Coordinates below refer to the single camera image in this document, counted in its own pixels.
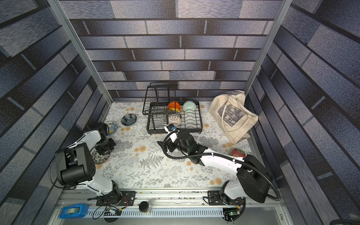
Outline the orange plastic bowl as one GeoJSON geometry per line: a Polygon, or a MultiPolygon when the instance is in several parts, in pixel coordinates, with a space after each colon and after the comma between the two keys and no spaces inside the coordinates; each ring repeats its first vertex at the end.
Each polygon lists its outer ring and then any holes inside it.
{"type": "Polygon", "coordinates": [[[171,109],[171,110],[176,109],[176,110],[180,111],[181,105],[179,102],[173,101],[168,104],[167,109],[171,109]]]}

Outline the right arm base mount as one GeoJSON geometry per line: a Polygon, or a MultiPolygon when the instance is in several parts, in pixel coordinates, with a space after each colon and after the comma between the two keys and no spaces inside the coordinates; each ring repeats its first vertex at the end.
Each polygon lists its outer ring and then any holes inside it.
{"type": "Polygon", "coordinates": [[[244,197],[238,197],[233,200],[225,194],[221,194],[220,191],[208,191],[206,198],[209,205],[242,206],[246,201],[244,197]]]}

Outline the white lattice pattern bowl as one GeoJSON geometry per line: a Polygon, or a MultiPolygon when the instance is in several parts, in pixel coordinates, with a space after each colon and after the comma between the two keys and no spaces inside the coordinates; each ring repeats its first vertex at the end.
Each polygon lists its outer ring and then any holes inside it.
{"type": "Polygon", "coordinates": [[[170,113],[168,115],[168,122],[169,124],[173,124],[174,126],[180,126],[182,123],[182,116],[180,113],[170,113]]]}

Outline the pale green ceramic bowl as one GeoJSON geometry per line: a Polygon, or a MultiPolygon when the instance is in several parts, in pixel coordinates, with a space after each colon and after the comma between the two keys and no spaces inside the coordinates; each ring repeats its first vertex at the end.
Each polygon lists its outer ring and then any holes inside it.
{"type": "Polygon", "coordinates": [[[193,101],[186,101],[182,106],[184,113],[194,113],[197,105],[193,101]]]}

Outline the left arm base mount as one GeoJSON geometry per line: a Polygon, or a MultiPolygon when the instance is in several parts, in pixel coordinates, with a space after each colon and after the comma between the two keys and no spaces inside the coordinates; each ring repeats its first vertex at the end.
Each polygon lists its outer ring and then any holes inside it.
{"type": "Polygon", "coordinates": [[[135,200],[135,191],[123,191],[120,194],[111,192],[97,199],[96,206],[115,206],[125,207],[133,206],[135,200]]]}

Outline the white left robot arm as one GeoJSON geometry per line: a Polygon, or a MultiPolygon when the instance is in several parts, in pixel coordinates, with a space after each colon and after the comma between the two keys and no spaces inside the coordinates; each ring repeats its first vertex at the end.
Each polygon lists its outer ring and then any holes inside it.
{"type": "Polygon", "coordinates": [[[56,165],[57,181],[63,187],[84,186],[99,197],[121,197],[116,183],[96,171],[92,153],[100,156],[109,155],[116,146],[108,138],[110,131],[107,124],[97,123],[73,144],[56,152],[52,163],[56,165]]]}

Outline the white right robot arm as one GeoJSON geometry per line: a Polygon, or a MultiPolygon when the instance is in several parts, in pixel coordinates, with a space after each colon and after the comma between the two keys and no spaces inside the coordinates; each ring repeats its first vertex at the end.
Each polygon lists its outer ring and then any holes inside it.
{"type": "Polygon", "coordinates": [[[272,182],[273,177],[253,155],[233,157],[216,152],[198,144],[189,132],[177,129],[169,131],[158,145],[170,159],[190,159],[194,164],[214,167],[236,177],[224,182],[220,191],[208,198],[209,204],[241,205],[247,198],[258,203],[264,203],[266,198],[281,200],[280,192],[272,182]]]}

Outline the dark grey-blue ceramic bowl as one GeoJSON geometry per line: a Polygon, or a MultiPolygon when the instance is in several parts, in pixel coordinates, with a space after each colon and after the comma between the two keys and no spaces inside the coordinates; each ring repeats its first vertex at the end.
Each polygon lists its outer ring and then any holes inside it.
{"type": "Polygon", "coordinates": [[[121,119],[122,125],[127,126],[127,127],[134,125],[136,123],[136,121],[137,121],[137,115],[134,113],[126,114],[121,119]]]}

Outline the black wire dish rack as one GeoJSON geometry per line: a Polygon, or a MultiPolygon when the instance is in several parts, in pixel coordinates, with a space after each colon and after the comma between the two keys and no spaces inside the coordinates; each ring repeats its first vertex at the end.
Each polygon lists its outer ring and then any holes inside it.
{"type": "Polygon", "coordinates": [[[200,103],[195,100],[183,101],[177,96],[179,93],[173,83],[150,83],[146,89],[142,110],[143,115],[148,117],[148,134],[165,134],[168,124],[191,133],[202,133],[200,103]]]}

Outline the black speckled ceramic bowl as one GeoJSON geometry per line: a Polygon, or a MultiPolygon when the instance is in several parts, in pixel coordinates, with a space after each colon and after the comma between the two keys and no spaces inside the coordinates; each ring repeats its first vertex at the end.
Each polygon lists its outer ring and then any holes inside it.
{"type": "Polygon", "coordinates": [[[105,154],[105,155],[100,155],[97,150],[93,150],[91,152],[91,156],[96,165],[105,163],[110,158],[110,155],[111,155],[110,153],[105,154]]]}

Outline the yellow plastic bowl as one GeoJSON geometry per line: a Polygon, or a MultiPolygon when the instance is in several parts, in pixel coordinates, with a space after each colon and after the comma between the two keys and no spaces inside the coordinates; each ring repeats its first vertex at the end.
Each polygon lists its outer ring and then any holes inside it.
{"type": "Polygon", "coordinates": [[[170,114],[181,114],[181,111],[175,108],[168,109],[168,113],[170,114]]]}

